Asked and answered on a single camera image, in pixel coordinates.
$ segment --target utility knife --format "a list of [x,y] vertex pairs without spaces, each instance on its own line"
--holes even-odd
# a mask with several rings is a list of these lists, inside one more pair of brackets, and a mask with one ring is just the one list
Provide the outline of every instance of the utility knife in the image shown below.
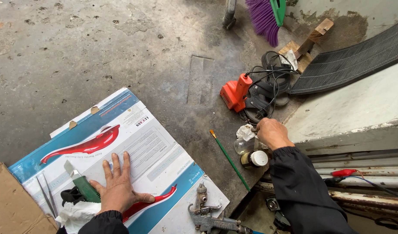
[[68,160],[66,160],[64,168],[73,179],[74,185],[88,202],[101,203],[101,195],[92,187],[86,176],[81,176]]

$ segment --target black jacket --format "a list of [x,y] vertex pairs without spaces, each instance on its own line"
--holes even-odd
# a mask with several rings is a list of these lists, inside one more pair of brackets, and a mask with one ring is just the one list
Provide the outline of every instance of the black jacket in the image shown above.
[[[270,174],[278,204],[295,234],[356,233],[347,224],[345,212],[330,198],[310,159],[296,147],[273,151]],[[127,233],[118,211],[98,214],[79,231],[79,234]]]

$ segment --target green knife handle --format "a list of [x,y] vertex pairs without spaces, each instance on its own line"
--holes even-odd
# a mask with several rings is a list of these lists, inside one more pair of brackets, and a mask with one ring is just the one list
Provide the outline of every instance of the green knife handle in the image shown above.
[[96,192],[92,185],[86,179],[86,176],[81,176],[73,180],[79,192],[85,197],[88,202],[101,203],[101,195]]

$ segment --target cardboard box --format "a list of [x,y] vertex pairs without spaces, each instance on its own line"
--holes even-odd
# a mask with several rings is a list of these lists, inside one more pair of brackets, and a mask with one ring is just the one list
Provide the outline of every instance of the cardboard box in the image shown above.
[[0,234],[54,234],[57,226],[0,162]]
[[124,151],[130,154],[130,178],[135,191],[155,196],[171,193],[161,203],[131,216],[124,223],[130,233],[162,233],[164,229],[167,233],[199,233],[187,207],[195,203],[196,188],[201,182],[208,188],[206,204],[222,204],[214,216],[229,203],[183,147],[127,88],[116,91],[50,136],[51,141],[9,168],[47,213],[50,210],[36,177],[44,183],[44,173],[60,211],[60,192],[74,186],[63,167],[66,160],[80,174],[105,186],[102,161],[107,160],[112,167],[111,153],[115,152],[122,165]]

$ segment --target white bottle cap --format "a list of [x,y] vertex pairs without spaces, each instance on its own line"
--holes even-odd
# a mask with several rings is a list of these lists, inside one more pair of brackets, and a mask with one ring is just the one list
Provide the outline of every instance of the white bottle cap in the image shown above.
[[255,166],[265,166],[267,162],[269,162],[269,157],[264,151],[258,150],[251,154],[251,161],[255,164]]

